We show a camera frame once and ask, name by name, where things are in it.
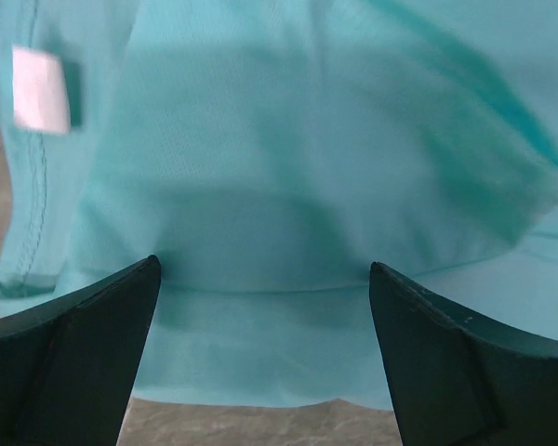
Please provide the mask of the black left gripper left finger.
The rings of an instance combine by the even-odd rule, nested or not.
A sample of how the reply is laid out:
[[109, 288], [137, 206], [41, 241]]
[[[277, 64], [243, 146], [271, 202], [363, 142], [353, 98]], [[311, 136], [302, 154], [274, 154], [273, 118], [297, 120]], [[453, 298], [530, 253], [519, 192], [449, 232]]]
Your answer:
[[0, 319], [0, 445], [114, 445], [157, 302], [149, 256]]

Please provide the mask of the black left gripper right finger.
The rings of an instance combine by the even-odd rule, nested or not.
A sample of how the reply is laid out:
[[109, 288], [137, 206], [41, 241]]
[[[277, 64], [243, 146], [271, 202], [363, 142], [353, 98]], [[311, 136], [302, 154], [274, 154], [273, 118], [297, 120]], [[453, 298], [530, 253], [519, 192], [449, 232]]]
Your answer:
[[558, 341], [382, 263], [369, 300], [404, 445], [558, 445]]

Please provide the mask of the teal t-shirt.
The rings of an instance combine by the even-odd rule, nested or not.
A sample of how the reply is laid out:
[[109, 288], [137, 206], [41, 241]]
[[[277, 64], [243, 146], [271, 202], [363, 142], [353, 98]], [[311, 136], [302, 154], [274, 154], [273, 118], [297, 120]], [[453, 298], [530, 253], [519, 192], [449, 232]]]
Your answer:
[[391, 405], [389, 265], [558, 339], [558, 1], [2, 1], [0, 316], [155, 255], [134, 392]]

